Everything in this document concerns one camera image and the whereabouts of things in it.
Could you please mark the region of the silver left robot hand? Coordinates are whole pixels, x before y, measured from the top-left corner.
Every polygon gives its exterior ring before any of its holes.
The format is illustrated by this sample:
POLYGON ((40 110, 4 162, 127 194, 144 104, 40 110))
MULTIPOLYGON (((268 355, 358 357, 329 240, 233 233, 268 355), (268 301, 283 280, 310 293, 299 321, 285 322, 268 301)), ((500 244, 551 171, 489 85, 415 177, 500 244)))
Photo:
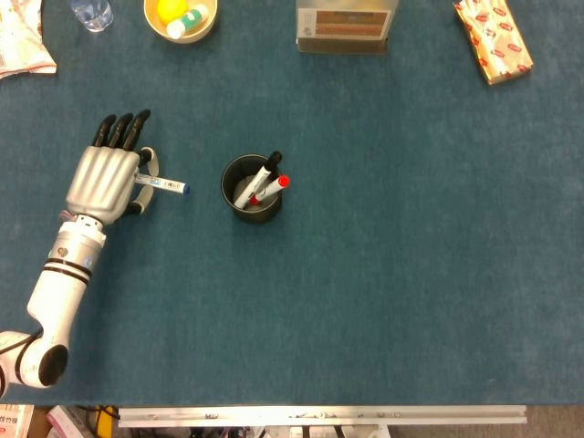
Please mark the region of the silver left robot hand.
POLYGON ((134 199, 130 197, 139 168, 146 167, 150 177, 159 175, 155 150, 151 147, 135 150, 150 115, 149 109, 119 118, 110 114, 100 123, 69 186, 67 208, 59 214, 63 222, 85 215, 110 225, 125 215, 145 212, 154 189, 144 185, 134 199))

